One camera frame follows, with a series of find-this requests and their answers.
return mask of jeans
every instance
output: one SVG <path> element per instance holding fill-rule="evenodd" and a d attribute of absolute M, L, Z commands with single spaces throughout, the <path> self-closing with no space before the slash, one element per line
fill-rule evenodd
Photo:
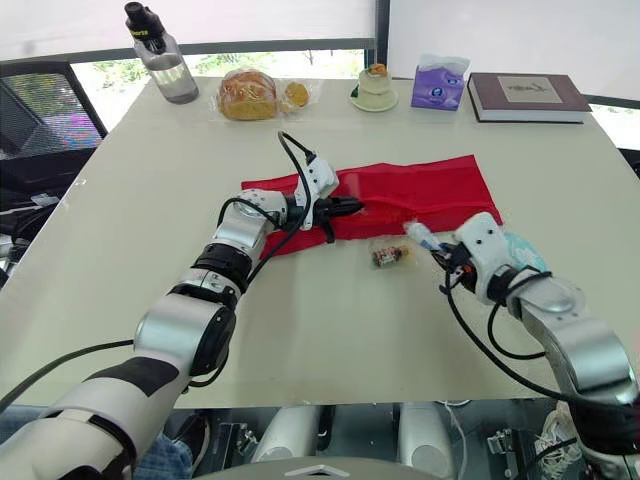
<path fill-rule="evenodd" d="M 38 418 L 42 410 L 35 407 L 8 408 L 0 416 L 0 444 L 24 424 Z M 191 478 L 192 464 L 189 447 L 180 441 L 174 442 L 161 433 L 142 457 L 133 478 L 134 480 L 186 480 Z"/>

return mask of white table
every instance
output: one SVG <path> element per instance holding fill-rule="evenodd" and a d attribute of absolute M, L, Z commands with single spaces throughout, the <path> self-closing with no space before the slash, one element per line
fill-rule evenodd
<path fill-rule="evenodd" d="M 131 338 L 207 243 L 240 181 L 293 172 L 278 129 L 336 168 L 475 154 L 506 227 L 584 289 L 628 352 L 637 348 L 640 182 L 592 118 L 479 124 L 466 93 L 457 113 L 412 109 L 412 84 L 401 81 L 399 105 L 369 114 L 348 101 L 353 82 L 325 81 L 319 103 L 298 117 L 231 122 L 209 108 L 218 81 L 198 83 L 200 98 L 183 106 L 144 89 L 0 293 L 0 393 L 58 355 Z M 422 251 L 409 266 L 375 271 L 367 241 L 276 258 L 241 300 L 226 370 L 178 406 L 533 396 L 465 337 L 438 292 L 442 277 Z M 458 298 L 484 334 L 487 309 L 471 294 Z M 497 324 L 508 347 L 537 348 L 518 322 Z M 48 404 L 126 358 L 119 349 L 75 360 L 20 403 Z M 514 365 L 555 387 L 544 360 Z"/>

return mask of plastic bag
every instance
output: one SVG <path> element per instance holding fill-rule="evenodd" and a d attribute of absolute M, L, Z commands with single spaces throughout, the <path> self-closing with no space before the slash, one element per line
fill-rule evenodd
<path fill-rule="evenodd" d="M 321 80 L 273 79 L 255 69 L 227 73 L 211 107 L 231 120 L 263 120 L 292 114 L 318 101 Z"/>

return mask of red cloth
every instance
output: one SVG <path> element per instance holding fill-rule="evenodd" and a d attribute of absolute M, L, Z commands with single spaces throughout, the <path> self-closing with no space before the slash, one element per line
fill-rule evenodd
<path fill-rule="evenodd" d="M 418 220 L 433 232 L 455 230 L 469 217 L 489 212 L 502 224 L 473 155 L 434 163 L 399 166 L 378 163 L 337 172 L 340 186 L 332 195 L 357 197 L 364 208 L 346 217 L 331 219 L 336 239 L 351 240 L 378 235 L 402 235 L 403 223 Z M 242 182 L 242 188 L 278 190 L 292 194 L 297 175 Z M 269 235 L 265 251 L 284 232 Z M 278 255 L 320 245 L 326 241 L 319 227 L 298 232 Z"/>

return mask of water bottle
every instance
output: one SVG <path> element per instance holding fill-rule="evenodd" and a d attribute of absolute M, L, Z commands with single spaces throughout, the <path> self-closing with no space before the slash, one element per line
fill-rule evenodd
<path fill-rule="evenodd" d="M 160 92 L 172 103 L 188 103 L 198 87 L 184 63 L 175 38 L 167 33 L 158 15 L 138 2 L 124 7 L 133 48 L 149 70 Z"/>

